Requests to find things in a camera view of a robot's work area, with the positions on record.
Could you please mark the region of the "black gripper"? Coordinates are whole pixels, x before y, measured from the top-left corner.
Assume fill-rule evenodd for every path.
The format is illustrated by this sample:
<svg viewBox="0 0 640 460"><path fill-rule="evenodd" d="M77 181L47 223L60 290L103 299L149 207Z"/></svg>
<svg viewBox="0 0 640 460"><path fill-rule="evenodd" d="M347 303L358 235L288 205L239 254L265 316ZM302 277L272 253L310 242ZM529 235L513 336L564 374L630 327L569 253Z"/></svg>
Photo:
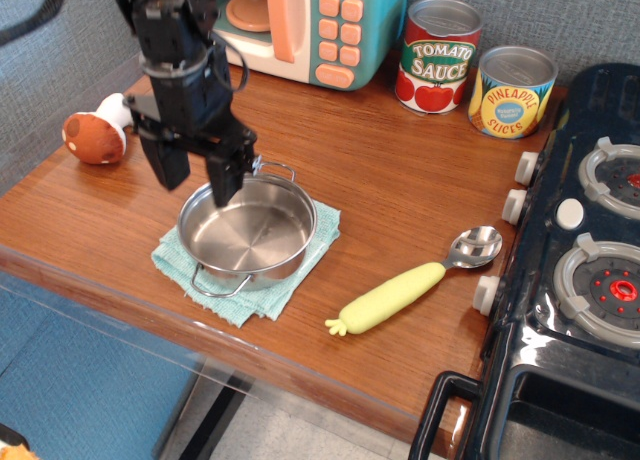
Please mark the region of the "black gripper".
<svg viewBox="0 0 640 460"><path fill-rule="evenodd" d="M130 96L126 104L157 180L175 190L190 175L194 153L205 158L215 205L226 206L256 168L256 134L231 112L236 89L226 46L202 47L176 64L141 54L139 63L152 93Z"/></svg>

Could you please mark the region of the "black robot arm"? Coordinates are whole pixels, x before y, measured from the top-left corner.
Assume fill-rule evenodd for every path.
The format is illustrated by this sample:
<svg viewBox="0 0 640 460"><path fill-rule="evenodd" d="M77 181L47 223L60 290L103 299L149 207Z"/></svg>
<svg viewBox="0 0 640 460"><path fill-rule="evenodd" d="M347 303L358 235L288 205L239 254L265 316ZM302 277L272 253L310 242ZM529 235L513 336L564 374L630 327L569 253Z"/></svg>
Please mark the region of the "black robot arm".
<svg viewBox="0 0 640 460"><path fill-rule="evenodd" d="M229 44L214 31L217 0L116 0L140 45L149 96L129 96L134 127L156 178L176 189L201 156L217 206L255 169L253 130L231 109Z"/></svg>

